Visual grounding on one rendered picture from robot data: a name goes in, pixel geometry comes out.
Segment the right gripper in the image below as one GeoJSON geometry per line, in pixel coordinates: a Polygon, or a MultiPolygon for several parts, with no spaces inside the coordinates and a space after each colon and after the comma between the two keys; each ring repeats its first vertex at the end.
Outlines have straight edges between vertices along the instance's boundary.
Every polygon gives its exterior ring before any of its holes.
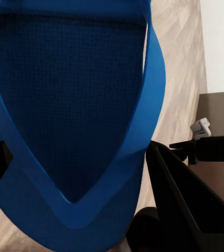
{"type": "Polygon", "coordinates": [[[170,144],[169,148],[183,162],[188,159],[190,165],[200,162],[224,162],[224,136],[209,136],[199,140],[170,144]]]}

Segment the sandal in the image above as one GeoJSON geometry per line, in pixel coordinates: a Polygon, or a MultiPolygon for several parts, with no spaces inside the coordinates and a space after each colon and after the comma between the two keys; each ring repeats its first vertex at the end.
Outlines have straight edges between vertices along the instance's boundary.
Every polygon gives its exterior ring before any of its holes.
{"type": "Polygon", "coordinates": [[[165,87],[151,0],[0,0],[4,214],[55,252],[116,247],[165,87]]]}

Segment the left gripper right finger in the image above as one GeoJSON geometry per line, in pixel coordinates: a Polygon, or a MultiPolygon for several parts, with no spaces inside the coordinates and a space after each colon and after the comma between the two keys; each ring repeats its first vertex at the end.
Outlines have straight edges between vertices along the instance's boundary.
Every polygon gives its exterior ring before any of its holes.
{"type": "Polygon", "coordinates": [[[224,252],[224,200],[169,147],[145,155],[166,252],[224,252]]]}

